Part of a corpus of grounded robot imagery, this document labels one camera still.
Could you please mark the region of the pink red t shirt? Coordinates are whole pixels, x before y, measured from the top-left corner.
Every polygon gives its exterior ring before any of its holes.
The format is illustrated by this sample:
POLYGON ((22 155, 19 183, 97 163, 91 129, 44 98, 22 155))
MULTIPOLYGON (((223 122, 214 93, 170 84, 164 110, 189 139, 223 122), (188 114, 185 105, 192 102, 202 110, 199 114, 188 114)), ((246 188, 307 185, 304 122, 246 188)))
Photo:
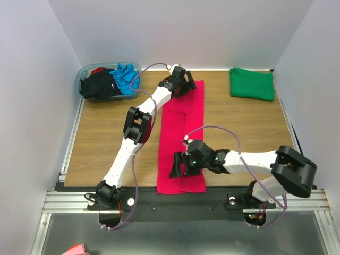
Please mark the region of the pink red t shirt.
POLYGON ((184 152, 183 138, 204 125, 205 83, 195 81, 197 88, 186 95, 173 98, 162 107, 161 131, 158 151, 157 193, 176 195, 206 192, 203 174, 170 178, 174 154, 184 152))

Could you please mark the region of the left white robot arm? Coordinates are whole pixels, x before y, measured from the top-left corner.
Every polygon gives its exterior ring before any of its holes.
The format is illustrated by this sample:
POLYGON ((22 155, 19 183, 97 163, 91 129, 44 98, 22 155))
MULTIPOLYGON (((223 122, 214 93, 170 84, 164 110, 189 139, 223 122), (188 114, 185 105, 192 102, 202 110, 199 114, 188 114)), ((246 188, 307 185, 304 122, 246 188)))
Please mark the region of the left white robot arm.
POLYGON ((118 204, 119 190, 124 176, 134 157, 148 141, 157 117, 157 111, 173 98, 178 98, 197 88, 189 70, 178 64, 167 65, 169 76, 161 81, 156 90, 149 94, 140 89, 137 92, 148 96, 137 107, 130 107, 124 123, 123 139, 113 164, 104 178, 97 184, 95 197, 89 201, 113 209, 118 204))

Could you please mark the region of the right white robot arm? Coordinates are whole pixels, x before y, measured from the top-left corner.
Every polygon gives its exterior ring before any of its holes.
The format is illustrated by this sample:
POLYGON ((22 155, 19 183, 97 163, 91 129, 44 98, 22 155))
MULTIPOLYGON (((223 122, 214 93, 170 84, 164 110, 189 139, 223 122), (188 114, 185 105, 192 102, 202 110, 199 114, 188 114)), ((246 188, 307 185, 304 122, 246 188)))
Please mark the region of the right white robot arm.
POLYGON ((201 140, 185 141, 185 151, 174 154, 169 178, 198 177, 203 169, 215 174, 267 174, 253 180, 243 194, 229 195, 229 204, 255 209, 269 199, 291 194, 300 198, 311 195, 317 165, 289 146, 262 153, 239 153, 229 149, 213 150, 201 140))

